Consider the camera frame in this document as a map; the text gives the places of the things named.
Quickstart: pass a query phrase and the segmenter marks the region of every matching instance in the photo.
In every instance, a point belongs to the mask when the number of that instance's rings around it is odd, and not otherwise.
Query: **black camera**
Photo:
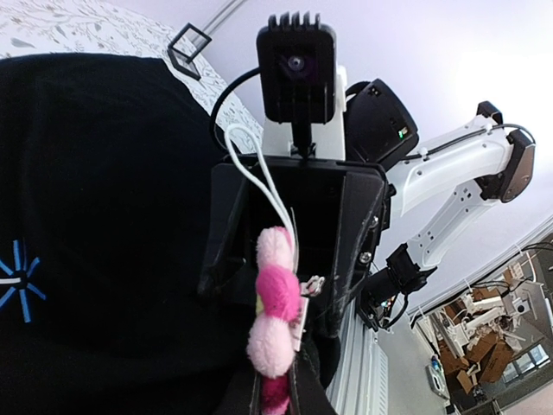
[[[335,112],[336,36],[309,13],[275,16],[257,36],[265,114],[278,123],[325,124]]]

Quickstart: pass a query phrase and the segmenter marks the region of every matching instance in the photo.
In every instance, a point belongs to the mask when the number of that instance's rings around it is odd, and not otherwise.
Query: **pink pom-pom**
[[[257,268],[269,265],[294,269],[294,243],[283,227],[264,229],[257,239]]]
[[[295,354],[288,323],[265,314],[257,316],[246,352],[263,376],[276,378],[288,372]]]
[[[256,286],[267,315],[285,322],[296,319],[301,306],[301,287],[294,272],[278,265],[267,266],[259,272]]]

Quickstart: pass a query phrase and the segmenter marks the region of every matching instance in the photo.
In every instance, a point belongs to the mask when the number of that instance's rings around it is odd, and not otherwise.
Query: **white wall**
[[[111,0],[180,28],[202,26],[221,0]],[[214,35],[204,55],[231,81],[257,65],[255,40],[270,14],[321,12],[338,36],[350,83],[382,78],[416,120],[421,139],[452,130],[492,101],[506,122],[537,138],[536,174],[514,202],[474,223],[411,298],[411,307],[450,289],[489,264],[553,214],[553,0],[250,0]],[[263,119],[258,82],[238,95]],[[377,262],[415,233],[444,197],[430,201],[385,233]]]

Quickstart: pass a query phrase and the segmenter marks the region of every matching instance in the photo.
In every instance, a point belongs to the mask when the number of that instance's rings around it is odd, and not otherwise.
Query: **patterned fabric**
[[[173,69],[167,45],[177,32],[98,0],[0,0],[0,39],[3,39],[0,58],[68,52],[161,58],[210,113],[226,83],[201,55],[194,59],[200,81]],[[179,48],[187,53],[194,50],[187,40],[180,42]],[[221,108],[217,123],[223,130],[232,123],[240,123],[261,137],[261,126],[234,94]],[[242,131],[233,132],[232,139],[242,152],[254,151]]]

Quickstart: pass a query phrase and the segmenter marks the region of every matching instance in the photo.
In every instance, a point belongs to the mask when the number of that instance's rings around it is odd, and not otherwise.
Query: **plush keychain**
[[[247,353],[263,375],[262,414],[283,415],[289,404],[287,372],[294,361],[290,324],[301,311],[301,287],[294,273],[295,241],[282,227],[264,229],[257,240],[257,319]]]

